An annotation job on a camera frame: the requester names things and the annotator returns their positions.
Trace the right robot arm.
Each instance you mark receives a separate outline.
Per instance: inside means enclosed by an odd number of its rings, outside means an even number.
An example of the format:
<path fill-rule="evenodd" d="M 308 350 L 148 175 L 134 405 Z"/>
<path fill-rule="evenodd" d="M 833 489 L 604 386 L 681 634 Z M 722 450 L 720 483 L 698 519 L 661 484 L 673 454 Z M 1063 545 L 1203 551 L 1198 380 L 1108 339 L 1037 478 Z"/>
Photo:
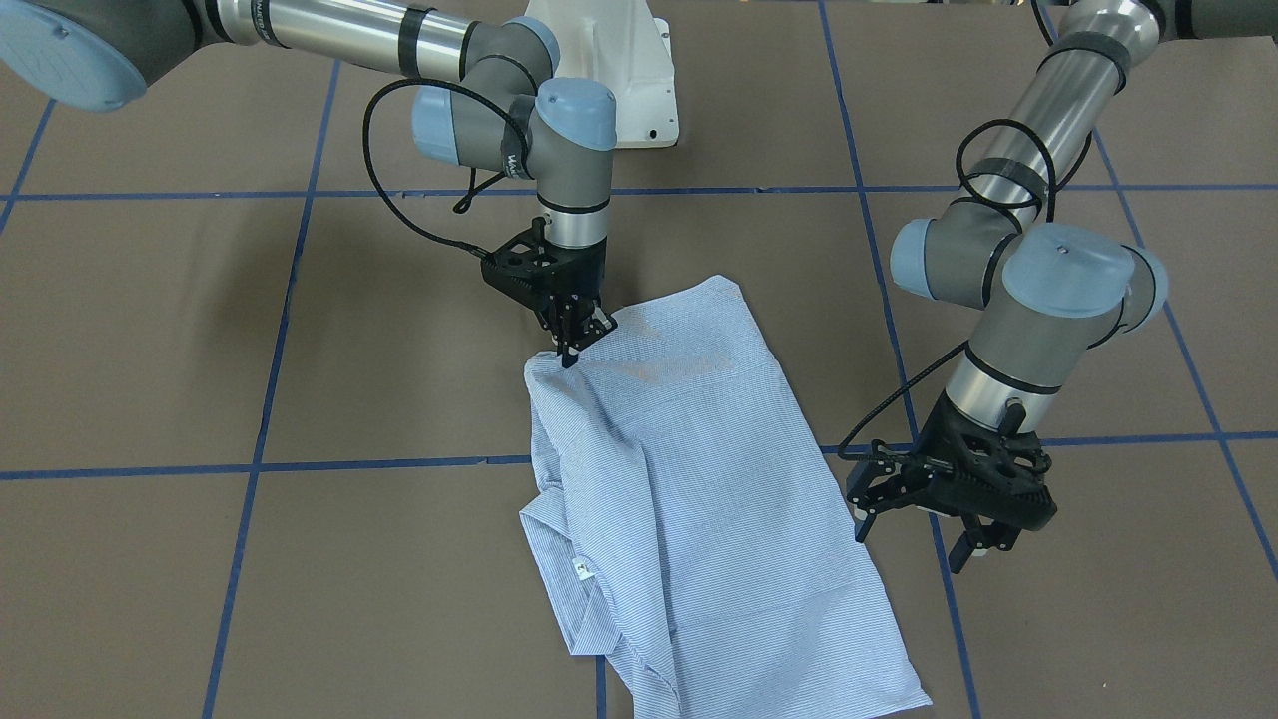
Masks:
<path fill-rule="evenodd" d="M 380 201 L 374 110 L 415 92 L 412 146 L 424 158 L 533 183 L 538 213 L 498 249 L 412 232 L 466 252 L 484 282 L 534 313 L 570 367 L 616 324 L 602 304 L 617 102 L 593 79 L 561 77 L 555 32 L 529 15 L 482 22 L 424 1 L 5 1 L 3 61 L 69 109 L 141 100 L 197 51 L 256 45 L 323 56 L 383 78 L 363 111 L 360 151 Z"/>

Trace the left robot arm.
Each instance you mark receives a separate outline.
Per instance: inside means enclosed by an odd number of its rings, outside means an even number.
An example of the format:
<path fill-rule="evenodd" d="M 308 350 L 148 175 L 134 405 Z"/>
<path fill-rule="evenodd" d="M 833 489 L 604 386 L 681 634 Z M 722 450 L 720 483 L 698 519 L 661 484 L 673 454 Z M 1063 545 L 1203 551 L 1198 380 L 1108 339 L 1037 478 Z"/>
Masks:
<path fill-rule="evenodd" d="M 1105 105 L 1163 43 L 1275 33 L 1273 1 L 1077 1 L 1008 117 L 982 123 L 955 155 L 958 195 L 941 217 L 895 238 L 900 289 L 982 312 L 912 450 L 850 442 L 846 501 L 866 541 L 891 510 L 961 520 L 947 556 L 1010 550 L 1057 513 L 1051 456 L 1036 430 L 1091 347 L 1140 331 L 1167 304 L 1169 281 L 1151 252 L 1059 223 L 1059 192 L 1091 149 Z"/>

